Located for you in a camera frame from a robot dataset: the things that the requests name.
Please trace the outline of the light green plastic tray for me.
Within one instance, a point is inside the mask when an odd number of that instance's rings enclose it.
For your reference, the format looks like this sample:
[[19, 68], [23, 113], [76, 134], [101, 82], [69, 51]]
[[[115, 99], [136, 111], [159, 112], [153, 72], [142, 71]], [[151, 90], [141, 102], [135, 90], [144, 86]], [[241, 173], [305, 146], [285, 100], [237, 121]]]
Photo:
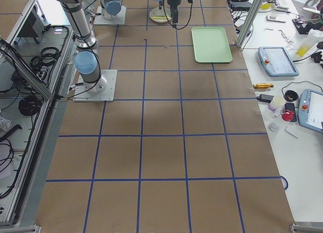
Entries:
[[191, 34], [196, 62], [232, 62], [232, 53], [223, 27], [193, 27]]

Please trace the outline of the blue teach pendant far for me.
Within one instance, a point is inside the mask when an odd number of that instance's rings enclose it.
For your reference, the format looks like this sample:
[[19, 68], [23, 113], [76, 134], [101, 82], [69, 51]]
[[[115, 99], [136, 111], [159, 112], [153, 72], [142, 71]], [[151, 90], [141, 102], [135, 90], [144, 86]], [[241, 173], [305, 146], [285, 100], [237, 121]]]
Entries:
[[278, 77], [299, 75], [294, 62], [284, 47], [259, 47], [258, 56], [266, 73], [269, 76]]

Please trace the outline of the silver allen key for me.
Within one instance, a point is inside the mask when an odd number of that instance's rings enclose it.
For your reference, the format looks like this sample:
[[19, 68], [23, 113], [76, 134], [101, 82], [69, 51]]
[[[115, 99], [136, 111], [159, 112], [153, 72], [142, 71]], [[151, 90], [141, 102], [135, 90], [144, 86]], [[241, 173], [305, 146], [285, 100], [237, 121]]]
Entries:
[[288, 127], [287, 127], [287, 126], [284, 128], [284, 131], [285, 131], [286, 133], [288, 133], [289, 135], [291, 135], [292, 137], [294, 137], [294, 138], [298, 139], [298, 136], [296, 136], [295, 134], [293, 134], [293, 133], [288, 129]]

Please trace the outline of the aluminium frame post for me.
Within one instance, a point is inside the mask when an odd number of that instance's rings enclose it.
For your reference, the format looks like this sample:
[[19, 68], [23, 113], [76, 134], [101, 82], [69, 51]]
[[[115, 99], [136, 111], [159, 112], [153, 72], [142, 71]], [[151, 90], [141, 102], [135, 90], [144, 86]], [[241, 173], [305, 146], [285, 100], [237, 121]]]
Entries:
[[245, 38], [247, 37], [247, 33], [249, 32], [251, 25], [257, 15], [257, 12], [262, 4], [263, 0], [253, 0], [250, 10], [248, 11], [246, 20], [242, 26], [242, 29], [239, 33], [236, 45], [237, 47], [241, 47]]

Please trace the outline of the black power adapter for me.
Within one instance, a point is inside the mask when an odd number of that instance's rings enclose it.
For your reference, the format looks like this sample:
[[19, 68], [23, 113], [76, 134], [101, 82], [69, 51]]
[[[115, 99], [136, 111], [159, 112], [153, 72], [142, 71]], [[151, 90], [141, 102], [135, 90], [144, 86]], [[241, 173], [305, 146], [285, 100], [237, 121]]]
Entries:
[[274, 96], [267, 94], [260, 94], [256, 99], [260, 102], [270, 103], [273, 100]]

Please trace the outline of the beige round plate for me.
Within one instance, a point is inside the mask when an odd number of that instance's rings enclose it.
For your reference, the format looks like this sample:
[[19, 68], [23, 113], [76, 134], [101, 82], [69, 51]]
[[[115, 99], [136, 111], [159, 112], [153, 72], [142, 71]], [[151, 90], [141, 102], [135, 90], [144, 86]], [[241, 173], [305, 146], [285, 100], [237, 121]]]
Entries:
[[149, 17], [152, 21], [154, 21], [156, 23], [166, 23], [167, 21], [172, 20], [170, 9], [165, 8], [165, 12], [164, 12], [163, 7], [161, 7], [161, 8], [156, 7], [154, 9], [152, 9], [149, 12]]

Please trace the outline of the blue teach pendant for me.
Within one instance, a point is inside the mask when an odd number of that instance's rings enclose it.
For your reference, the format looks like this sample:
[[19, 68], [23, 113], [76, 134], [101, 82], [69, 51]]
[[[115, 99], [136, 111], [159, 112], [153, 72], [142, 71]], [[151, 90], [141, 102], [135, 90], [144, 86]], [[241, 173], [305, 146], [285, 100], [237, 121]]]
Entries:
[[303, 127], [322, 133], [322, 93], [305, 89], [301, 94], [298, 121]]
[[259, 47], [258, 56], [266, 73], [269, 76], [278, 77], [299, 75], [294, 62], [284, 47]]

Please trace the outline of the yellow utility knife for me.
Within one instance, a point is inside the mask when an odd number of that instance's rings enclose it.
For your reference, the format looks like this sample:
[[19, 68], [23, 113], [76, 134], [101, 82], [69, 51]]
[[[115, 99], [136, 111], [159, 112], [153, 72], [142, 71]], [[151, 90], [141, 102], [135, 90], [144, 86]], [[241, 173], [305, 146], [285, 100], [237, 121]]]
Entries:
[[254, 89], [269, 89], [269, 88], [273, 88], [274, 85], [271, 83], [258, 83], [258, 84], [254, 84], [253, 88]]

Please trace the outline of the white lavender cup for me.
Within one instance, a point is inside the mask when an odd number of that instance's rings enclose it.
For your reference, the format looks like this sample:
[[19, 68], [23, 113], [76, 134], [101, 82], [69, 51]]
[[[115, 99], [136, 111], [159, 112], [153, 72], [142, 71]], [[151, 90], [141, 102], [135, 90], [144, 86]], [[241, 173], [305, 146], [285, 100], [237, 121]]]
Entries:
[[268, 105], [268, 109], [276, 111], [278, 108], [284, 106], [286, 100], [282, 96], [274, 96]]

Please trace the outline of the red round cap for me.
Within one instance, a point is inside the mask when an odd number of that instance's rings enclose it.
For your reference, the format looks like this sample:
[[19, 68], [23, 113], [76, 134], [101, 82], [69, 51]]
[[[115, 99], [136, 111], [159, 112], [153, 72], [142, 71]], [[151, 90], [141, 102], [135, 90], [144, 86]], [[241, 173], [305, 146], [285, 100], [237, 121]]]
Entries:
[[294, 118], [294, 112], [289, 111], [289, 110], [282, 110], [281, 117], [284, 121], [291, 122]]

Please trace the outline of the clear bottle yellow liquid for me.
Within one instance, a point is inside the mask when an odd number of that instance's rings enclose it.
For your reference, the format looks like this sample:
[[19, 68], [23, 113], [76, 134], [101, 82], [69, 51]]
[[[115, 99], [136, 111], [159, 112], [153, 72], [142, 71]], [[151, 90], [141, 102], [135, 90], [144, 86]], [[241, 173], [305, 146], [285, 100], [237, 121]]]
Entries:
[[309, 49], [322, 39], [322, 31], [311, 29], [307, 37], [296, 52], [296, 55], [303, 57]]

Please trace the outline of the blue teach pendant near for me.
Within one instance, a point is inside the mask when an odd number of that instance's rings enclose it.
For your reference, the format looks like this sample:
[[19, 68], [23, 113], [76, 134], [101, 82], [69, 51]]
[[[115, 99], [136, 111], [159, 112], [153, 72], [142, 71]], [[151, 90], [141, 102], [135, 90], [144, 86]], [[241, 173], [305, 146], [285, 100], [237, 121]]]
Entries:
[[298, 121], [303, 127], [322, 133], [322, 93], [305, 89], [301, 94]]

